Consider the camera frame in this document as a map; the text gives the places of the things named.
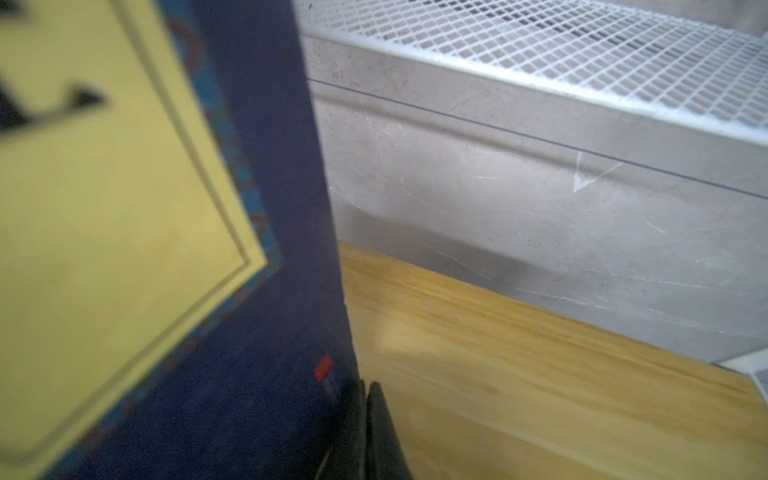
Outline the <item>blue book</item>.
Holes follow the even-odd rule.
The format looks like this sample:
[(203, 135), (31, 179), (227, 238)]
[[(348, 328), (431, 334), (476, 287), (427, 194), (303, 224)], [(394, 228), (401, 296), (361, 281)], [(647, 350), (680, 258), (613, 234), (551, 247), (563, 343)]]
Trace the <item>blue book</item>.
[(311, 479), (357, 377), (289, 1), (1, 5), (1, 475)]

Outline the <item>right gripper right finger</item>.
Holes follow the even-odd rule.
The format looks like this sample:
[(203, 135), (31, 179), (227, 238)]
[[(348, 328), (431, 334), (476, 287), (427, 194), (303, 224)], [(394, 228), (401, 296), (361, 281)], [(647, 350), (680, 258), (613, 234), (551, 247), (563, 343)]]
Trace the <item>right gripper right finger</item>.
[(366, 416), (366, 478), (412, 480), (382, 386), (370, 385)]

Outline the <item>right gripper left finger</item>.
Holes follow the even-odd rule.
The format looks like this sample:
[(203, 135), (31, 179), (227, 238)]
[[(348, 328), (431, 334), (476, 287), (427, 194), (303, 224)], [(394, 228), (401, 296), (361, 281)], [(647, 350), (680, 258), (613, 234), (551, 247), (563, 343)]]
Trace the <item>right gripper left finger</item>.
[(366, 395), (358, 380), (346, 391), (340, 416), (319, 479), (366, 478)]

